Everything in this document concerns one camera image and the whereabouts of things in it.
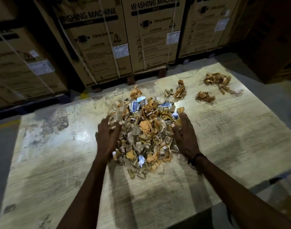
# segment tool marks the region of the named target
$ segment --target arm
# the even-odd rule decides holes
[[[180,115],[182,135],[173,127],[177,146],[189,160],[195,159],[196,167],[210,182],[218,196],[231,210],[236,222],[243,228],[287,228],[291,221],[259,197],[251,193],[228,174],[210,162],[202,154],[197,144],[193,126],[186,114]]]
[[[57,229],[94,229],[97,227],[105,168],[112,151],[115,149],[121,131],[121,125],[118,124],[115,130],[110,132],[108,119],[109,117],[103,119],[98,125],[96,158],[83,185],[67,209]]]

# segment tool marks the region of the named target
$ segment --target worn table surface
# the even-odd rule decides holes
[[[291,130],[235,77],[222,95],[202,81],[207,72],[230,75],[219,63],[138,87],[147,97],[162,96],[182,79],[185,107],[200,150],[250,188],[291,169]],[[22,117],[0,215],[0,229],[56,228],[81,187],[96,155],[97,125],[116,100],[133,87]],[[198,103],[198,91],[216,96]],[[106,168],[98,228],[166,228],[220,202],[208,181],[174,156],[145,180],[129,178],[122,166]]]

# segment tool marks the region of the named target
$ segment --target white label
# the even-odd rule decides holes
[[[229,18],[219,20],[219,22],[216,24],[214,32],[224,30],[228,22]]]
[[[32,55],[32,57],[36,58],[39,57],[38,53],[35,50],[29,51],[29,53]]]
[[[227,10],[224,16],[227,17],[229,13],[230,13],[230,10]]]
[[[180,34],[181,34],[180,30],[168,33],[166,36],[166,44],[169,45],[169,44],[177,43],[179,41]]]
[[[114,53],[115,53],[116,58],[121,58],[121,57],[130,55],[130,53],[128,51],[128,44],[127,43],[120,45],[120,46],[115,46],[115,47],[113,47],[113,49],[114,49]]]
[[[54,67],[47,59],[44,61],[28,63],[28,67],[36,75],[48,74],[55,71]]]

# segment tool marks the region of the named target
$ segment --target human hand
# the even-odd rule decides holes
[[[179,117],[182,124],[182,135],[179,132],[178,126],[172,127],[176,144],[180,153],[188,160],[193,160],[197,154],[202,154],[198,147],[193,125],[185,113],[179,114]]]
[[[102,119],[101,123],[98,124],[98,132],[96,132],[96,140],[98,145],[96,158],[106,163],[112,157],[112,152],[116,148],[117,140],[122,128],[122,125],[116,123],[115,129],[109,130],[109,117],[110,115],[108,115],[105,119]]]

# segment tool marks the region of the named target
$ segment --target warehouse floor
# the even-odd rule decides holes
[[[236,54],[227,53],[211,59],[193,61],[186,65],[178,65],[174,67],[170,66],[168,67],[169,70],[167,75],[169,76],[192,69],[197,69],[216,62],[223,64],[291,129],[291,81],[269,85],[262,84],[256,75],[243,64]],[[138,80],[136,84],[148,82],[157,78],[158,77],[150,77],[147,79]],[[72,101],[85,99],[91,96],[113,91],[116,88],[121,89],[125,87],[127,87],[126,84],[121,84],[112,88],[104,89],[101,93],[93,93],[91,88],[87,88],[82,94],[71,91]],[[19,119],[20,116],[15,116],[0,120],[0,208],[10,170],[12,153],[19,126]],[[254,187],[251,191],[258,193],[269,185],[270,184],[267,181],[266,183],[262,183],[261,185]],[[199,214],[197,219],[195,218],[192,220],[194,223],[196,220],[200,220],[202,222],[202,227],[200,228],[233,228],[227,220],[226,207],[224,204],[218,204],[210,211]]]

